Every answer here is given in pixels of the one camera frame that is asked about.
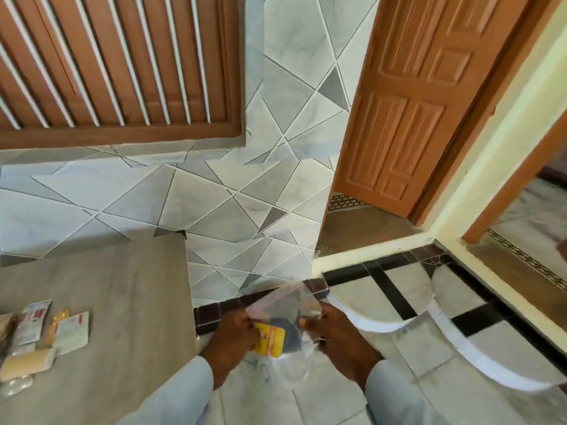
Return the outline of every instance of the floor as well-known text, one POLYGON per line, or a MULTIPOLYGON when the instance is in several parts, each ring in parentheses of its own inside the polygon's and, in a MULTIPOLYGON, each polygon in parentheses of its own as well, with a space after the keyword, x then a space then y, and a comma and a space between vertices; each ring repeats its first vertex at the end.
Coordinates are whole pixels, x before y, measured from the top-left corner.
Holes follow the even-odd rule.
POLYGON ((517 293, 567 331, 567 292, 490 236, 485 236, 478 245, 470 246, 470 251, 517 293))
MULTIPOLYGON (((390 307, 390 316, 373 318, 401 321, 413 310, 409 322, 399 330, 361 333, 450 423, 567 423, 564 385, 527 393, 501 384, 499 375, 486 377, 480 363, 486 363, 485 358, 490 356, 493 364, 504 363, 512 373, 532 379, 526 381, 567 381, 534 347, 534 340, 528 342, 524 338, 522 334, 526 332, 520 333, 517 328, 521 325, 514 322, 513 316, 498 316, 497 312, 504 311, 504 307, 497 301, 487 301, 489 294, 471 283, 471 275, 464 275, 461 267, 450 261, 439 248, 426 246, 358 264, 350 274, 346 269, 335 270, 325 274, 332 293, 328 300, 334 295, 341 297, 362 319, 368 310, 390 307), (377 289, 361 296, 360 285, 369 289, 371 283, 377 289), (349 302, 349 297, 355 296, 359 297, 358 304, 349 302), (440 311, 436 313, 431 307, 422 310, 424 299, 437 304, 440 311), (454 345, 454 335, 447 336, 447 326, 440 325, 440 314, 450 319, 471 346, 482 350, 475 362, 467 357, 463 346, 454 345)), ((207 336, 201 337, 201 348, 207 340, 207 336)), ((269 362, 249 354, 223 387, 213 393, 208 423, 369 425, 365 405, 358 387, 318 352, 308 377, 294 386, 285 385, 269 362)))
POLYGON ((535 178, 491 229, 567 280, 557 245, 567 238, 567 191, 535 178))
POLYGON ((376 207, 327 214, 316 250, 320 257, 383 243, 421 232, 407 219, 376 207))

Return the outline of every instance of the geometric tile wall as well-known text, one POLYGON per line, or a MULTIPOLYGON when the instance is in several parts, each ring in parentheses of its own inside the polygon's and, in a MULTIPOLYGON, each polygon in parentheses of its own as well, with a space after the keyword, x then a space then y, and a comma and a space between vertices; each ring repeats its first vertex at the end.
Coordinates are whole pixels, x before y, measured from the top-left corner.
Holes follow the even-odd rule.
POLYGON ((0 152, 0 266, 185 229, 194 306, 308 278, 377 7, 245 1, 245 147, 0 152))

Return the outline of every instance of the person's right hand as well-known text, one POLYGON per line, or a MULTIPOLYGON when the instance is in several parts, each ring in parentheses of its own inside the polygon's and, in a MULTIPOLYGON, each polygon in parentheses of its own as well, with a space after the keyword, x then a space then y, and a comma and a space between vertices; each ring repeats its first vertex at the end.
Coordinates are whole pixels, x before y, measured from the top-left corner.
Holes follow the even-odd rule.
POLYGON ((337 370, 365 390, 366 379, 374 365, 384 359, 358 332, 346 314, 321 303, 322 318, 300 319, 302 329, 321 336, 319 349, 329 357, 337 370))

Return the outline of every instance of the forearm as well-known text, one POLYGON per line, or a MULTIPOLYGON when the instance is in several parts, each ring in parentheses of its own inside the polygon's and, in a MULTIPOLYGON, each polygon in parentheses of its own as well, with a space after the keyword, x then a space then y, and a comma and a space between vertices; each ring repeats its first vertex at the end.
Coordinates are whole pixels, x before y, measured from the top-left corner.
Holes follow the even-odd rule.
POLYGON ((449 425, 386 360, 370 372, 365 395, 377 425, 449 425))
POLYGON ((117 425, 195 425, 212 392, 213 372, 195 357, 117 425))

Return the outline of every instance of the white stripe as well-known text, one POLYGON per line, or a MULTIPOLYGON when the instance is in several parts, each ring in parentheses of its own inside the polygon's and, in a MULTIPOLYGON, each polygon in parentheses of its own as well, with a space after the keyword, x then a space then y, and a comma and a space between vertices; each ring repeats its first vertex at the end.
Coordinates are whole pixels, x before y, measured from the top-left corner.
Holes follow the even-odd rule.
POLYGON ((59 42, 59 45, 63 50, 63 55, 67 60, 67 64, 71 68, 71 73, 73 73, 73 78, 75 79, 77 86, 79 86, 79 92, 81 93, 81 97, 83 98, 84 103, 87 105, 87 109, 89 110, 89 113, 91 115, 92 122, 97 127, 100 127, 100 122, 98 116, 96 115, 95 107, 92 106, 89 93, 87 92, 87 89, 84 86, 83 78, 81 77, 81 74, 79 73, 79 70, 76 67, 75 60, 71 55, 71 51, 69 50, 69 46, 67 45, 65 36, 63 35, 61 28, 59 27, 59 21, 55 16, 55 12, 53 11, 51 4, 49 3, 48 0, 41 0, 41 4, 43 4, 45 13, 47 13, 47 17, 49 18, 49 23, 51 24, 53 30, 55 31, 55 36, 57 37, 57 41, 59 42))
POLYGON ((112 14, 112 20, 114 21, 114 25, 116 27, 116 32, 118 33, 118 39, 120 40, 120 45, 122 46, 122 52, 124 53, 124 58, 126 59, 126 65, 128 65, 128 71, 130 72, 132 85, 134 85, 134 90, 136 92, 136 96, 138 97, 140 109, 142 110, 142 115, 144 116, 144 122, 146 123, 146 125, 150 125, 150 118, 147 115, 146 104, 144 103, 144 97, 142 95, 142 91, 140 90, 140 85, 138 84, 138 76, 136 76, 134 64, 132 64, 130 51, 128 50, 128 44, 126 43, 126 38, 124 37, 124 32, 122 31, 122 25, 120 25, 120 18, 118 17, 118 12, 116 11, 116 5, 114 4, 114 0, 107 1, 108 6, 110 7, 110 13, 112 14))
POLYGON ((124 117, 122 116, 122 111, 120 110, 120 106, 118 104, 118 100, 116 99, 116 94, 114 93, 114 88, 112 87, 112 82, 110 82, 110 77, 108 76, 108 71, 106 66, 104 65, 103 57, 100 53, 99 45, 96 42, 95 35, 92 32, 91 23, 89 21, 89 17, 87 16, 87 12, 84 9, 83 1, 82 0, 75 0, 76 6, 79 9, 79 15, 81 17, 81 21, 83 21, 83 27, 87 32, 87 36, 89 37, 89 42, 92 47, 92 52, 95 55, 96 62, 99 65, 100 74, 102 74, 104 83, 107 87, 108 94, 110 95, 110 100, 112 101, 112 105, 114 106, 114 110, 116 112, 116 116, 118 121, 120 122, 121 126, 125 126, 126 123, 124 122, 124 117))
POLYGON ((179 45, 177 44, 177 31, 175 30, 174 13, 171 9, 171 0, 165 0, 167 19, 170 23, 171 42, 174 45, 175 63, 177 64, 177 75, 179 77, 179 87, 181 88, 181 96, 183 97, 183 107, 185 108, 185 117, 187 123, 191 123, 191 115, 189 114, 189 103, 187 101, 187 91, 185 90, 185 79, 183 78, 183 68, 181 67, 181 56, 179 55, 179 45))
POLYGON ((162 102, 163 115, 166 117, 166 124, 170 125, 170 114, 167 111, 166 95, 163 93, 162 79, 159 75, 158 61, 155 59, 154 46, 151 42, 150 29, 147 26, 146 12, 144 11, 144 3, 142 0, 136 0, 136 7, 140 22, 142 23, 142 30, 144 31, 144 38, 146 39, 147 52, 150 55, 151 69, 154 71, 155 84, 158 87, 159 99, 162 102))
POLYGON ((193 26, 195 27, 195 40, 197 42, 197 54, 199 56, 199 67, 201 68, 201 82, 203 84, 203 95, 205 97, 205 110, 207 111, 207 122, 211 122, 209 111, 209 91, 207 90, 207 78, 205 75, 205 63, 203 61, 203 48, 201 45, 201 29, 199 27, 199 13, 197 12, 197 0, 191 0, 193 11, 193 26))
POLYGON ((61 99, 61 96, 59 95, 59 92, 57 91, 57 88, 55 87, 53 80, 51 80, 51 77, 47 72, 45 64, 43 63, 43 60, 39 55, 38 49, 36 49, 35 45, 33 44, 32 38, 30 37, 30 34, 28 33, 27 28, 25 27, 24 21, 22 20, 20 13, 18 12, 18 8, 16 7, 16 5, 12 0, 4 0, 4 2, 8 7, 8 10, 10 11, 10 15, 12 16, 12 19, 16 23, 16 27, 18 27, 18 30, 22 35, 22 38, 24 39, 25 45, 27 46, 28 50, 30 51, 30 54, 32 55, 33 60, 35 61, 35 64, 37 65, 39 71, 41 72, 41 76, 43 77, 43 80, 45 80, 45 83, 49 88, 49 90, 51 91, 53 98, 57 102, 57 105, 59 106, 61 113, 65 117, 67 124, 73 128, 75 126, 75 122, 73 121, 71 115, 69 114, 69 111, 67 110, 67 107, 63 102, 63 99, 61 99))
POLYGON ((29 105, 31 106, 33 112, 35 113, 35 116, 38 117, 39 121, 41 122, 41 124, 45 128, 49 128, 49 123, 47 122, 46 118, 43 116, 43 113, 41 113, 41 110, 40 110, 38 104, 33 99, 32 94, 30 93, 30 90, 25 85, 25 82, 23 81, 22 77, 20 76, 18 69, 16 68, 16 66, 14 65, 12 60, 10 59, 8 52, 6 52, 6 49, 4 48, 4 45, 2 44, 1 41, 0 41, 0 56, 2 57, 4 64, 6 64, 6 67, 8 68, 8 70, 10 71, 12 76, 14 77, 14 80, 18 84, 20 91, 24 94, 25 99, 28 101, 29 105))
POLYGON ((10 110, 10 108, 8 107, 8 105, 6 104, 6 102, 4 101, 1 95, 0 95, 0 109, 2 109, 2 111, 6 115, 6 118, 8 118, 8 120, 12 124, 13 128, 16 128, 17 130, 22 129, 22 127, 20 127, 20 124, 18 124, 18 121, 12 114, 12 111, 10 110))

